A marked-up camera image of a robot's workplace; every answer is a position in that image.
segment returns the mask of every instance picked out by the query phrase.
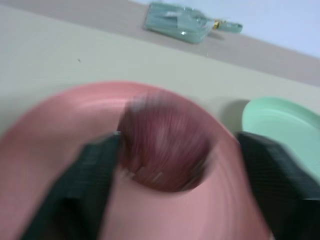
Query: pink plastic bowl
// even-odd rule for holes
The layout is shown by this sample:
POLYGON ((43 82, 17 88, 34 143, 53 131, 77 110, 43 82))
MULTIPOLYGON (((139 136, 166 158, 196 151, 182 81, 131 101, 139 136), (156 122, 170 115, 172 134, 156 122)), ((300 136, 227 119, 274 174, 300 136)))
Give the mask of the pink plastic bowl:
POLYGON ((102 82, 51 97, 0 141, 0 239, 18 239, 53 181, 83 144, 114 131, 127 101, 166 92, 201 116, 218 137, 214 164, 189 192, 160 193, 117 174, 101 240, 267 240, 235 138, 210 114, 172 92, 132 82, 102 82))

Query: green plastic plate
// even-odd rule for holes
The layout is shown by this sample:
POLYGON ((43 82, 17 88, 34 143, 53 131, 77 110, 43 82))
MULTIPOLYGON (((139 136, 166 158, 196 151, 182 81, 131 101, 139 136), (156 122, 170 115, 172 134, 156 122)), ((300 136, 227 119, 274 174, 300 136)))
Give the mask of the green plastic plate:
POLYGON ((261 97, 242 114, 242 129, 278 141, 320 184, 320 116, 286 99, 261 97))

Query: table surface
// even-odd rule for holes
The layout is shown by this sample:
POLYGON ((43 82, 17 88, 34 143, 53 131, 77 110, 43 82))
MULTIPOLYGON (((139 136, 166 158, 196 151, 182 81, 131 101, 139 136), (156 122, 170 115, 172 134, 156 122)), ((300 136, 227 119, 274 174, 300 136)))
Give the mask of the table surface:
POLYGON ((245 104, 291 99, 320 113, 320 88, 212 58, 0 6, 0 134, 43 99, 80 84, 128 80, 190 97, 231 131, 245 104))
MULTIPOLYGON (((0 0, 28 12, 320 86, 320 59, 242 34, 216 31, 192 45, 142 29, 148 7, 128 0, 0 0)), ((305 39, 306 36, 295 36, 305 39)))

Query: white wall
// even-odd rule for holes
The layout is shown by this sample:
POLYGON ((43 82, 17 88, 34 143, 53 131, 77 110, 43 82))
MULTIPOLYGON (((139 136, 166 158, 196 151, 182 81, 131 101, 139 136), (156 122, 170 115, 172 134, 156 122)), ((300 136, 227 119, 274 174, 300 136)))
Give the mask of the white wall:
MULTIPOLYGON (((151 0, 134 0, 149 3, 151 0)), ((164 0, 243 24, 243 34, 320 58, 319 0, 164 0)))

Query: beige table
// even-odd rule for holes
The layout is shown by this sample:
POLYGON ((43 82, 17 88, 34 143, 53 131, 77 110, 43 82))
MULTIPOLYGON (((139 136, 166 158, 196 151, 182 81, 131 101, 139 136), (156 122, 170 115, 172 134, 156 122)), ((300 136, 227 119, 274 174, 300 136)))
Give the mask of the beige table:
POLYGON ((286 97, 320 113, 320 88, 157 44, 0 6, 0 132, 72 86, 110 80, 154 84, 193 98, 231 130, 245 103, 286 97))
MULTIPOLYGON (((241 34, 216 32, 203 44, 191 45, 146 32, 142 30, 142 25, 147 6, 128 0, 0 0, 0 4, 320 86, 320 59, 241 34)), ((274 27, 284 26, 279 23, 274 27)))

